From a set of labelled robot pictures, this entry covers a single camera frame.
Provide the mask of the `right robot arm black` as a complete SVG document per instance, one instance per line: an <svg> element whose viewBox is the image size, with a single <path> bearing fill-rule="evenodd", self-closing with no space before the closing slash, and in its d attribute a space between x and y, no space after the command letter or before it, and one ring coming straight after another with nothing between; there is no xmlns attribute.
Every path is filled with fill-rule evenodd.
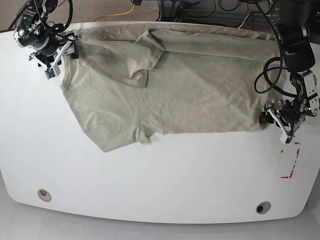
<svg viewBox="0 0 320 240"><path fill-rule="evenodd" d="M62 55L70 55L73 60L79 58L76 41L81 37L73 32L63 35L73 17L73 2L69 0L68 5L65 24L48 24L49 14L58 6L57 0L28 0L17 15L20 23L15 27L14 39L22 48L31 47L35 50L29 59L37 60L39 67L51 69L54 62L61 62Z"/></svg>

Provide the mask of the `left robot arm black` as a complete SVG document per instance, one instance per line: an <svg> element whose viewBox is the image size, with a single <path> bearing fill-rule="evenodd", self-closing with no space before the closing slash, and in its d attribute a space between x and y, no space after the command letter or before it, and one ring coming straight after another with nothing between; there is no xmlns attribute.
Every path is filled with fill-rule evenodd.
<svg viewBox="0 0 320 240"><path fill-rule="evenodd" d="M319 10L318 0L274 0L271 17L264 17L275 36L279 56L265 63L260 76L269 90L293 100L281 100L280 109L266 103L258 121L276 124L284 144L292 142L306 117L320 113L317 78L311 70L316 60L310 44L312 32L320 32Z"/></svg>

